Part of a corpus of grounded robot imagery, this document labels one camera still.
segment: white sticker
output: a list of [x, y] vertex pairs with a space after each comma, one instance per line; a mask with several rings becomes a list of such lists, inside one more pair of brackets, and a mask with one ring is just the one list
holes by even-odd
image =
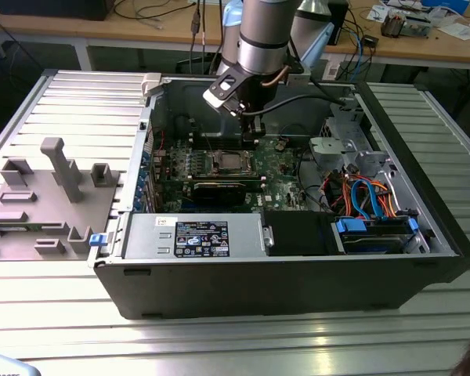
[[178, 222], [178, 217], [157, 217], [155, 226], [175, 226]]

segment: floor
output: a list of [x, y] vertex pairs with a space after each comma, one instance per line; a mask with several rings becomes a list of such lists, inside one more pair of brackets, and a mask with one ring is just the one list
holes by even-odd
[[[31, 43], [23, 45], [45, 68], [78, 69], [74, 50], [70, 46]], [[41, 73], [18, 47], [13, 43], [5, 45], [6, 58], [0, 60], [0, 131]], [[187, 52], [146, 50], [144, 51], [146, 66], [140, 67], [138, 54], [134, 49], [92, 47], [91, 54], [94, 66], [98, 71], [160, 71], [174, 73], [175, 63], [188, 58]], [[321, 77], [321, 72], [325, 67], [325, 62], [321, 63], [314, 71], [317, 77]], [[384, 69], [384, 65], [372, 64], [368, 76], [365, 78], [364, 74], [361, 74], [359, 78], [367, 81], [379, 81]], [[384, 80], [386, 82], [405, 83], [412, 69], [412, 67], [391, 66], [385, 72]], [[420, 73], [415, 82], [425, 85], [444, 108], [450, 110], [460, 88], [466, 82], [466, 72], [431, 68], [427, 72]], [[470, 137], [470, 104], [461, 113], [457, 122]]]

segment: black plastic cover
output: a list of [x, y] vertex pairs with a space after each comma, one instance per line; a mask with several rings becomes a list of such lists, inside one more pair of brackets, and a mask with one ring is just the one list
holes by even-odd
[[264, 226], [273, 232], [268, 256], [316, 256], [338, 253], [331, 217], [317, 211], [265, 211]]

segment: computer case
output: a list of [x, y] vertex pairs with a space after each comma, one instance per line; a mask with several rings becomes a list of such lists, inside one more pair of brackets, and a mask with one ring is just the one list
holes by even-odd
[[329, 0], [327, 6], [331, 12], [331, 22], [334, 24], [334, 30], [327, 44], [337, 45], [343, 22], [345, 22], [346, 12], [348, 11], [348, 2], [346, 0]]
[[114, 0], [0, 0], [1, 14], [103, 21]]

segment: side panel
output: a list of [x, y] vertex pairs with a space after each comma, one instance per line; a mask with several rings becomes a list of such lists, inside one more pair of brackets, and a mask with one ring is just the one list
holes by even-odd
[[451, 281], [470, 269], [470, 240], [392, 123], [392, 118], [385, 112], [379, 102], [380, 98], [374, 95], [366, 83], [358, 84], [357, 90], [360, 94], [357, 99], [363, 105], [371, 124], [381, 136], [390, 155], [396, 157], [393, 160], [394, 164], [407, 176], [447, 243], [455, 252], [461, 254], [461, 261], [456, 262], [454, 270], [448, 276], [448, 281]]
[[451, 258], [105, 265], [96, 275], [127, 319], [395, 309]]

